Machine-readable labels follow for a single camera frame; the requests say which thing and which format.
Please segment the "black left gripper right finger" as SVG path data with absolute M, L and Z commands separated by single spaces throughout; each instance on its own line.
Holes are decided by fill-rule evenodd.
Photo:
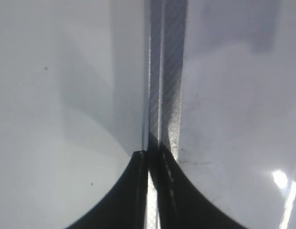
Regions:
M 242 229 L 190 182 L 171 151 L 153 134 L 148 140 L 149 171 L 157 190 L 163 229 Z

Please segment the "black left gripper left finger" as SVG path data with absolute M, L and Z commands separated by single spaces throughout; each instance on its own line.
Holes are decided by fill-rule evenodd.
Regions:
M 112 189 L 70 229 L 142 229 L 148 191 L 148 154 L 136 151 Z

